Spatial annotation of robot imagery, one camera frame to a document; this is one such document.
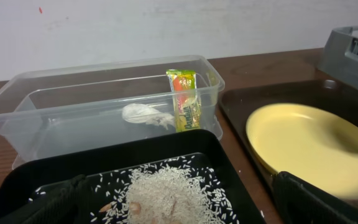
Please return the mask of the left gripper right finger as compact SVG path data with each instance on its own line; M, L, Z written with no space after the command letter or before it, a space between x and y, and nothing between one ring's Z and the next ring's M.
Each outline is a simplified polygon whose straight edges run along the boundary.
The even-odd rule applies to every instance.
M285 223L358 224L358 208L289 172L273 176L275 206Z

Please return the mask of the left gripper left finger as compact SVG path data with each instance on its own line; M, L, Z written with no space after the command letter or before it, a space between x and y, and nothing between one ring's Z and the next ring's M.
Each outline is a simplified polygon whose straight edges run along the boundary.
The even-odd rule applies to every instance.
M88 180L78 175L46 196L0 218L0 224L88 222Z

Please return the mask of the yellow plate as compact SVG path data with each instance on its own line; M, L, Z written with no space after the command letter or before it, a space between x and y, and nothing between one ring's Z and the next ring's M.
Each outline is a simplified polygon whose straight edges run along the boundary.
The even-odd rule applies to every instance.
M276 103L255 110L246 135L272 173L289 172L342 199L358 200L358 127L310 106Z

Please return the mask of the white napkin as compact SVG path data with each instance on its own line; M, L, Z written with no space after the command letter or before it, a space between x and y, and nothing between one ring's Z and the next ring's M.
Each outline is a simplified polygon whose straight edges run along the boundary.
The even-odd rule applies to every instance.
M160 112L145 104L132 103L123 107L122 118L128 123L163 126L166 130L168 130L168 125L175 127L173 115Z

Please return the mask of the green orange snack wrapper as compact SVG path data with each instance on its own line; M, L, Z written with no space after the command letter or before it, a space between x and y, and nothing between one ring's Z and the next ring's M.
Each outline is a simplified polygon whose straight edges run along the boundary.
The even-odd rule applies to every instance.
M194 70L169 69L166 75L173 96L176 132L199 129L201 99L196 92L196 72Z

